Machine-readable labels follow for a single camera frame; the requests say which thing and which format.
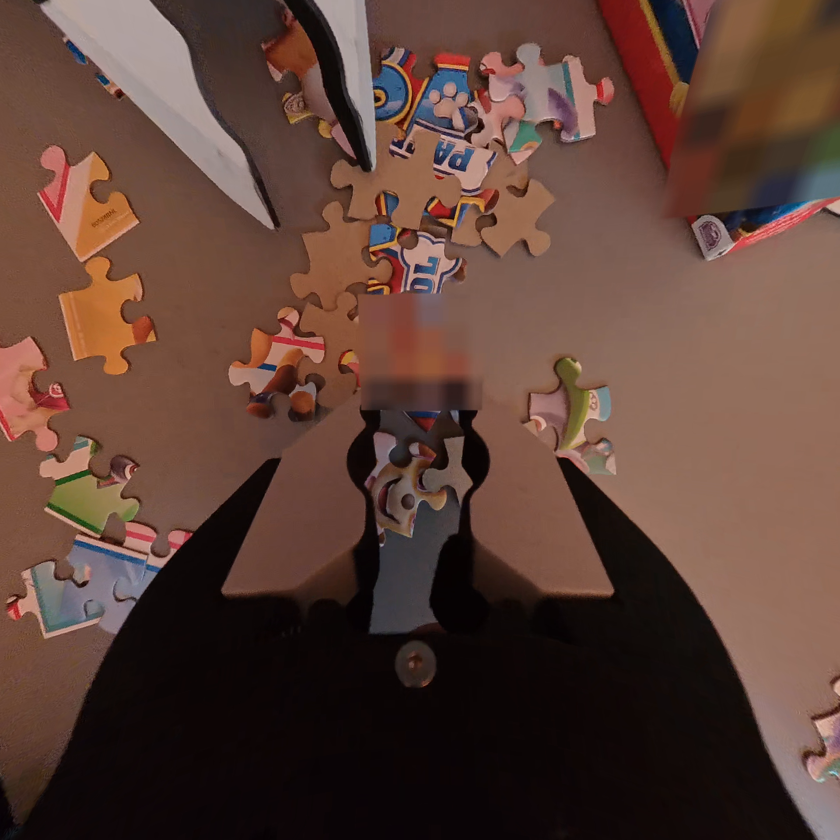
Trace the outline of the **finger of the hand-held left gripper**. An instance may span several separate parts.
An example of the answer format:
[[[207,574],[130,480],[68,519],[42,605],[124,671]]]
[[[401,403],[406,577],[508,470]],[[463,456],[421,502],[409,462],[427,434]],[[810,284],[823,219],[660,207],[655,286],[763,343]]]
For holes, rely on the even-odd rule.
[[[207,102],[181,33],[149,1],[47,1],[44,14],[237,205],[279,227],[247,148]]]
[[[364,1],[286,1],[284,68],[310,91],[321,88],[355,159],[376,163],[371,53]]]

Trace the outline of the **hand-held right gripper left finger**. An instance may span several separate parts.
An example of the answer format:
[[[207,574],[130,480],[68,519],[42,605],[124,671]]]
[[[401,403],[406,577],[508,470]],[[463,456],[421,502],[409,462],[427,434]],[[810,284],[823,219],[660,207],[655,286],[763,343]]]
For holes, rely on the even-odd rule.
[[[331,601],[370,630],[380,544],[365,481],[378,423],[353,395],[285,450],[223,585],[231,603],[306,616]]]

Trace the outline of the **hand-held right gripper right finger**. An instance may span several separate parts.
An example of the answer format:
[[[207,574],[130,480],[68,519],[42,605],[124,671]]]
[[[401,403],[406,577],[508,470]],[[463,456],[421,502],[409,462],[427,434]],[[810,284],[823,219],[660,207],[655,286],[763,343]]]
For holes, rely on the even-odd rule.
[[[475,632],[490,609],[532,613],[550,598],[614,593],[559,460],[508,409],[486,398],[459,414],[472,481],[440,551],[429,603],[448,632]]]

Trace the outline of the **jigsaw puzzle pieces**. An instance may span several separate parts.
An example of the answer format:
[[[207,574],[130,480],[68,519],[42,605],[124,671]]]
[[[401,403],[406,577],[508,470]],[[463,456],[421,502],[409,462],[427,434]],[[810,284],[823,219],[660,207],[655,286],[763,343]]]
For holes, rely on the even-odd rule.
[[[208,104],[259,172],[247,143],[217,107],[184,27],[152,3],[183,36]],[[100,89],[134,104],[48,20]],[[199,688],[175,714],[177,722],[198,723],[200,713],[208,713],[210,734],[200,741],[219,737],[224,746],[233,744],[241,721],[243,740],[258,745],[267,743],[271,722],[289,723],[293,733],[305,729],[301,712],[268,699],[267,677],[256,678],[256,688],[245,686],[257,666],[244,665],[246,654],[221,653],[214,638],[232,641],[234,631],[214,631],[209,617],[197,615],[200,587],[209,585],[223,608],[240,607],[246,616],[256,610],[257,604],[237,606],[222,593],[250,524],[285,450],[352,396],[379,420],[365,487],[373,500],[380,571],[362,641],[396,644],[398,634],[438,622],[429,603],[438,563],[433,550],[457,531],[455,514],[472,484],[461,464],[459,414],[479,411],[486,398],[509,411],[485,387],[485,359],[476,343],[481,324],[464,293],[466,250],[484,247],[502,259],[521,245],[533,258],[545,255],[552,238],[541,220],[555,196],[532,176],[533,156],[514,164],[495,143],[477,148],[472,164],[457,163],[463,172],[438,179],[438,137],[420,130],[414,157],[389,156],[389,143],[401,134],[390,123],[375,125],[377,162],[370,174],[332,141],[340,156],[329,183],[348,199],[327,203],[322,226],[301,234],[308,267],[289,276],[293,302],[277,311],[273,330],[252,328],[247,357],[227,368],[228,383],[247,391],[248,416],[277,417],[281,400],[289,422],[310,428],[266,458],[197,528],[173,528],[162,537],[140,519],[140,499],[128,493],[140,467],[135,459],[114,455],[97,470],[102,445],[83,434],[62,454],[54,419],[71,410],[63,384],[39,382],[50,365],[34,337],[2,342],[2,434],[9,436],[2,443],[2,779],[18,812],[32,809],[56,773],[95,677],[104,676],[106,656],[129,642],[130,631],[140,635],[140,651],[127,654],[129,672],[140,672],[142,655],[151,661],[152,675],[140,677],[142,689],[163,676],[165,655],[175,656],[178,676],[198,665],[199,655],[209,655],[211,686]],[[147,312],[127,316],[128,305],[143,304],[144,283],[138,272],[117,277],[107,250],[140,218],[126,193],[112,187],[100,153],[73,161],[53,143],[38,166],[48,177],[38,200],[86,274],[83,285],[57,297],[70,356],[100,362],[105,375],[125,375],[130,349],[157,343],[158,334]],[[723,643],[724,665],[734,667],[757,718],[740,670],[693,588],[596,482],[617,475],[613,441],[587,430],[612,418],[611,388],[586,384],[581,362],[571,355],[556,358],[551,375],[549,389],[528,393],[525,417],[509,413],[559,460],[614,593],[605,600],[549,598],[529,616],[561,607],[629,611],[630,595],[620,594],[625,584],[607,569],[607,552],[615,549],[640,573],[643,562],[629,554],[631,539],[641,537],[643,548],[651,542],[667,559],[666,570],[676,571],[678,583],[687,583],[697,598],[713,640]],[[779,772],[757,720],[759,741]]]

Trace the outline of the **grey desk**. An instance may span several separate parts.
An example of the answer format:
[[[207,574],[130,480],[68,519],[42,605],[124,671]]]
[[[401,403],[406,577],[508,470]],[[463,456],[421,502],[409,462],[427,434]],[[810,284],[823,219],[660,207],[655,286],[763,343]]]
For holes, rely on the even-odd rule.
[[[811,722],[834,705],[838,674],[838,220],[825,213],[706,262],[688,227],[661,215],[665,171],[595,2],[367,2],[372,55],[439,51],[476,63],[527,41],[549,61],[582,58],[610,77],[596,135],[566,144],[549,131],[533,177],[555,196],[533,258],[465,251],[464,293],[481,324],[486,393],[516,417],[552,385],[556,358],[609,385],[617,475],[596,482],[693,588],[740,670],[773,759],[821,838],[838,838],[838,784],[802,762]],[[140,519],[196,529],[265,459],[310,426],[248,416],[228,383],[252,328],[273,330],[308,267],[300,236],[344,193],[329,171],[340,149],[280,111],[260,42],[274,2],[163,3],[217,107],[247,143],[280,217],[268,230],[211,183],[126,99],[76,63],[32,2],[2,2],[2,342],[32,336],[71,410],[55,417],[62,454],[75,436],[140,467],[128,493]],[[158,341],[131,348],[111,376],[69,352],[58,294],[85,283],[37,191],[50,144],[79,160],[100,153],[140,225],[107,256],[138,272]]]

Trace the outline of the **colourful puzzle box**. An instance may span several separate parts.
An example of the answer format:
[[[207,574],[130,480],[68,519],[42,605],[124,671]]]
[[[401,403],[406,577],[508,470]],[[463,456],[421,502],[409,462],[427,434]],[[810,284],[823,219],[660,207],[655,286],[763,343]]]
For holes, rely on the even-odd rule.
[[[599,1],[660,156],[669,167],[678,121],[713,1]],[[705,260],[783,233],[837,198],[688,217]]]

